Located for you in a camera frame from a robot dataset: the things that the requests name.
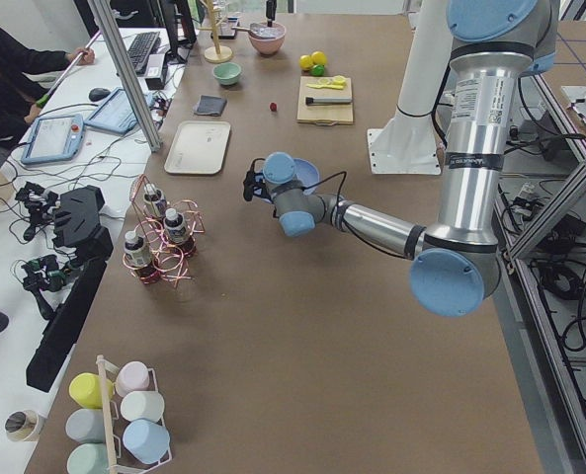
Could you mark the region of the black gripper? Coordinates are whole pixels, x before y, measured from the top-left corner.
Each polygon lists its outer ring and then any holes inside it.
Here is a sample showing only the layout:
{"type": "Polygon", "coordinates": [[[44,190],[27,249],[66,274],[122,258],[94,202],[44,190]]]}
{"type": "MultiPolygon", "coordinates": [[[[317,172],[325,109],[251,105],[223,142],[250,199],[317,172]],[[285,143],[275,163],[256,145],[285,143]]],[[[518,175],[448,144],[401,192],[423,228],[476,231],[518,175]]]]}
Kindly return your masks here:
{"type": "Polygon", "coordinates": [[[264,175],[256,169],[258,161],[263,161],[263,158],[256,158],[251,162],[243,180],[243,198],[245,201],[266,197],[264,175]]]}

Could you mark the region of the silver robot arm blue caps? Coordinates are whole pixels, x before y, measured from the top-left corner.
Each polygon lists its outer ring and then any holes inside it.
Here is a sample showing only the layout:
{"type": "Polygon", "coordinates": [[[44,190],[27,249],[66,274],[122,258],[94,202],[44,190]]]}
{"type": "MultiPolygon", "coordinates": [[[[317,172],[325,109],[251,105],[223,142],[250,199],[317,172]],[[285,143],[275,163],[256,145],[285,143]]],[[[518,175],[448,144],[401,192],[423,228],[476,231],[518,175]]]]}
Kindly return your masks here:
{"type": "Polygon", "coordinates": [[[546,71],[555,56],[554,1],[453,1],[449,68],[457,76],[447,132],[441,206],[423,227],[375,211],[341,194],[316,194],[298,177],[293,158],[275,152],[254,161],[246,199],[264,198],[286,235],[326,223],[412,263],[410,286],[429,311],[459,317],[496,288],[501,271],[491,217],[517,80],[546,71]]]}

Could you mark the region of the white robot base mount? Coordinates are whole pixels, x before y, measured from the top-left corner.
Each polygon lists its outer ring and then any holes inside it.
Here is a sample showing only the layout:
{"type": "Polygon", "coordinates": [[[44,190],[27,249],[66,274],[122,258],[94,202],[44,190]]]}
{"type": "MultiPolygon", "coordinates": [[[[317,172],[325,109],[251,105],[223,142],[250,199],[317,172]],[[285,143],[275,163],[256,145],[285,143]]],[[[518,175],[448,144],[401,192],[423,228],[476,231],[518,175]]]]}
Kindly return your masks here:
{"type": "Polygon", "coordinates": [[[432,112],[446,83],[452,36],[446,1],[424,1],[407,60],[396,112],[384,128],[368,130],[374,174],[439,175],[432,112]]]}

